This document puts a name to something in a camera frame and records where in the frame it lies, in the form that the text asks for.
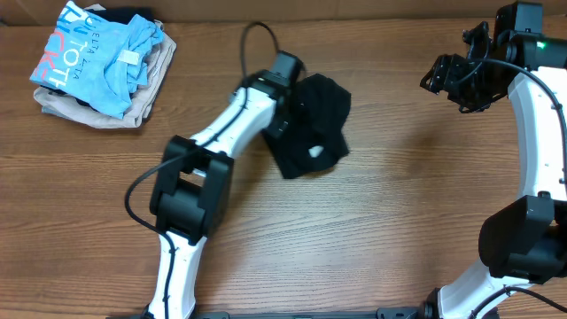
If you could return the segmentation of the black t-shirt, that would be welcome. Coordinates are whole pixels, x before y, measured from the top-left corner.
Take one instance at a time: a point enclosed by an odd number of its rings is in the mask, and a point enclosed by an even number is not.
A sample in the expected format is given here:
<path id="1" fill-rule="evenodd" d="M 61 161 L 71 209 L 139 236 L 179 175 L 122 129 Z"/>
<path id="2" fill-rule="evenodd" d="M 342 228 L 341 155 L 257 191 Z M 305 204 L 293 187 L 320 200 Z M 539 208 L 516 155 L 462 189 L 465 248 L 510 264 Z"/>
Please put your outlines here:
<path id="1" fill-rule="evenodd" d="M 278 138 L 262 133 L 285 179 L 334 167 L 349 154 L 342 128 L 351 109 L 351 93 L 330 77 L 313 74 L 296 84 L 291 120 Z"/>

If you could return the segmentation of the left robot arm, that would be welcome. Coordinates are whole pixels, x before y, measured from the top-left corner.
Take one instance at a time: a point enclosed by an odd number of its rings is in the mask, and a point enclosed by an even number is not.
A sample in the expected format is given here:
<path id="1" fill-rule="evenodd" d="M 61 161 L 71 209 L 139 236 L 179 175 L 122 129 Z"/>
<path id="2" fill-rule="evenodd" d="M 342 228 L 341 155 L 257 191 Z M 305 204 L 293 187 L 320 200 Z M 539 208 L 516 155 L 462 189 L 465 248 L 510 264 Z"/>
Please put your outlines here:
<path id="1" fill-rule="evenodd" d="M 269 70 L 245 78 L 225 111 L 191 138 L 174 136 L 164 151 L 150 200 L 159 231 L 159 274 L 144 318 L 189 318 L 206 241 L 225 214 L 236 158 L 260 133 L 288 128 L 302 61 L 285 51 Z"/>

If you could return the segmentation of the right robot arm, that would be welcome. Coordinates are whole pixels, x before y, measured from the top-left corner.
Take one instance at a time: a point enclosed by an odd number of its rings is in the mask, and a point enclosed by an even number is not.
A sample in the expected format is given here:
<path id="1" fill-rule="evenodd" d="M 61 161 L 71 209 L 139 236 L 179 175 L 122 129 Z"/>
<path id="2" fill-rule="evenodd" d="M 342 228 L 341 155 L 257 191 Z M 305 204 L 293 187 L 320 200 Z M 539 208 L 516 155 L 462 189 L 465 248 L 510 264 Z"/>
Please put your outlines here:
<path id="1" fill-rule="evenodd" d="M 461 113 L 510 101 L 520 181 L 517 199 L 483 223 L 478 259 L 430 293 L 420 318 L 495 318 L 513 294 L 566 275 L 566 42 L 542 28 L 541 4 L 502 6 L 493 25 L 463 32 L 465 56 L 439 56 L 421 80 Z"/>

